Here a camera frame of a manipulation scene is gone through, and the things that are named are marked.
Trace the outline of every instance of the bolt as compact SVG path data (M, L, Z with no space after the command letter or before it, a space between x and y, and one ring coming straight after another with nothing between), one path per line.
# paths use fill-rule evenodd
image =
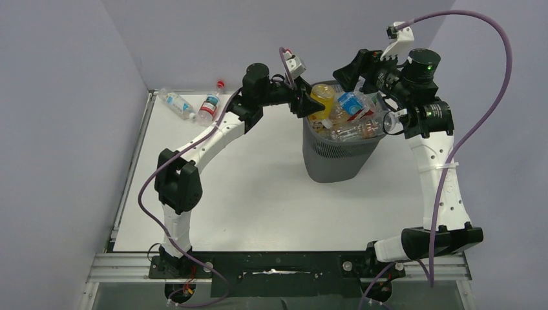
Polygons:
M213 268L213 264L212 264L211 262L206 262L205 264L206 264L207 266L209 266L209 268ZM211 272L210 269L205 268L205 267L204 267L204 271L207 272L207 273L210 273L210 272Z
M342 264L343 264L343 265L342 265L342 269L343 269L344 271L352 271L352 263L351 263L351 262L348 262L348 261L347 261L347 262L344 262L344 263L342 263Z

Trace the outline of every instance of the perforated bin side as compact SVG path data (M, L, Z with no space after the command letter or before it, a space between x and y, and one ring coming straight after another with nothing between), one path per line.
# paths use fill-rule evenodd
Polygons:
M336 92L342 88L336 81L321 82L331 85ZM386 110L377 102L377 110ZM307 118L302 122L302 155L311 179L319 183L332 183L352 179L360 171L379 141L385 136L351 142L336 142L317 134Z

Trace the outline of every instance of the tabletop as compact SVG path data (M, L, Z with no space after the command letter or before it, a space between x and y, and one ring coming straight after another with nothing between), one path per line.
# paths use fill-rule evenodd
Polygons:
M181 96L197 109L206 94ZM223 104L228 97L222 96ZM205 130L157 98L149 117L114 251L147 251L163 240L159 226L139 209L137 194L162 150ZM287 105L264 108L259 123L217 155L200 179L204 195L191 216L195 251L359 251L423 221L419 174L402 136L383 138L355 178L316 183L302 158L302 120ZM163 219L153 184L143 202Z

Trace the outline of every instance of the wall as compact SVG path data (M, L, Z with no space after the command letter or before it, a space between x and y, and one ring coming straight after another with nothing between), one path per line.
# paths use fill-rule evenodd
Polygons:
M507 31L514 54L506 96L456 156L463 200L473 224L485 233L485 241L467 252L474 294L479 309L545 309L548 2L457 0L454 8L494 18ZM447 17L431 47L442 57L436 81L460 138L500 89L502 42L481 21Z
M0 309L75 309L147 89L99 0L4 0L0 94Z
M394 21L453 2L103 0L149 88L211 88L223 78L232 89L252 63L282 73L280 46L303 58L308 81L332 79L360 48L386 48L385 30ZM427 47L442 21L417 25L416 46Z

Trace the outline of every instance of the zip tie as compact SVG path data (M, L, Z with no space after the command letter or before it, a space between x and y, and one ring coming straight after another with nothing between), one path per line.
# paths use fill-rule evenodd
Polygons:
M451 169L451 168L454 169L458 165L459 165L458 162L454 162L454 163L444 163L443 165L433 165L429 167L423 167L423 168L419 168L419 173L432 171L432 170Z

